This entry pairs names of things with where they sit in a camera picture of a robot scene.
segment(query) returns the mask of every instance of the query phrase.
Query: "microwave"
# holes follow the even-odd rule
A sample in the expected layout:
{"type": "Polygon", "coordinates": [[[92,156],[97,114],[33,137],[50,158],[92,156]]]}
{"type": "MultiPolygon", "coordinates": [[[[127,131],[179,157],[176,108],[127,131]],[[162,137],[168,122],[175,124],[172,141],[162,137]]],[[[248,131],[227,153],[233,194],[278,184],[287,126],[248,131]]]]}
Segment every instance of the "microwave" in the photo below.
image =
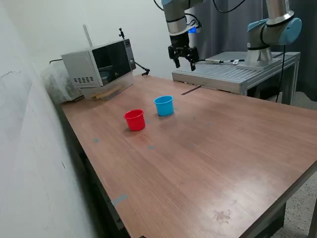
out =
{"type": "Polygon", "coordinates": [[[129,39],[61,56],[76,88],[104,87],[136,68],[129,39]]]}

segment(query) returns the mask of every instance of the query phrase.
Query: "blue cup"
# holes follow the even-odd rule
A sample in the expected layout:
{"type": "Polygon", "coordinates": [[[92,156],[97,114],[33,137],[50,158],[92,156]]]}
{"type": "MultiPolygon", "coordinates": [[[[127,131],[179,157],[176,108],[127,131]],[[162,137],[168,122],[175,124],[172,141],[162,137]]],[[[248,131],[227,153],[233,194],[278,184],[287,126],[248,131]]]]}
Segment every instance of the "blue cup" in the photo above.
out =
{"type": "Polygon", "coordinates": [[[154,100],[157,107],[158,115],[161,117],[173,114],[173,97],[172,96],[161,96],[154,100]]]}

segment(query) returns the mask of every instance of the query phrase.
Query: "white wall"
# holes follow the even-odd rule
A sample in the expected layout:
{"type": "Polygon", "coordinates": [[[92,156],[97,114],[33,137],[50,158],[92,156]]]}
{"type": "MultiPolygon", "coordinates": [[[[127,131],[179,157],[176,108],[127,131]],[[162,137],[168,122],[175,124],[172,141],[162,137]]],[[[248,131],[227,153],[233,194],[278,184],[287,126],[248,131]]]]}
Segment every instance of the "white wall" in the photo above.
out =
{"type": "Polygon", "coordinates": [[[0,32],[0,237],[97,237],[57,114],[1,2],[0,32]]]}
{"type": "MultiPolygon", "coordinates": [[[[94,45],[119,39],[122,27],[136,61],[151,69],[151,75],[171,79],[176,70],[168,57],[170,39],[164,13],[152,0],[2,1],[39,72],[61,54],[89,46],[84,23],[94,45]]],[[[181,59],[181,65],[189,63],[181,59]]]]}

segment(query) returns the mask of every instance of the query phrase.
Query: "blue light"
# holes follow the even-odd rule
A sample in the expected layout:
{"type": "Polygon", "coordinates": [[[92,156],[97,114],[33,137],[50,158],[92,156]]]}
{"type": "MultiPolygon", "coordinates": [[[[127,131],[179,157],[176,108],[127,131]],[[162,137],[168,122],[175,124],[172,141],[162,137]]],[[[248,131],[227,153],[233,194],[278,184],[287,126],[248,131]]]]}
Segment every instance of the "blue light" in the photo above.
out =
{"type": "Polygon", "coordinates": [[[196,27],[193,27],[192,29],[188,30],[188,33],[190,33],[190,34],[196,34],[196,33],[197,33],[196,27]]]}

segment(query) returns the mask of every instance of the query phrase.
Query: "gray tape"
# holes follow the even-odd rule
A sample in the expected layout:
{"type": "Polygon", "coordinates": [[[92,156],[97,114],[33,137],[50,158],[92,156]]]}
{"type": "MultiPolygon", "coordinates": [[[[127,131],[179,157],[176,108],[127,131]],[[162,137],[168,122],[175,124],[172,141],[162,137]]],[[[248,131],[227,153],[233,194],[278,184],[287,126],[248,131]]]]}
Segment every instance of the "gray tape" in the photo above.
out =
{"type": "Polygon", "coordinates": [[[122,202],[123,200],[125,200],[127,198],[128,198],[128,196],[126,194],[124,194],[124,195],[121,195],[120,197],[117,197],[115,200],[113,200],[111,202],[114,206],[116,206],[118,203],[122,202]]]}

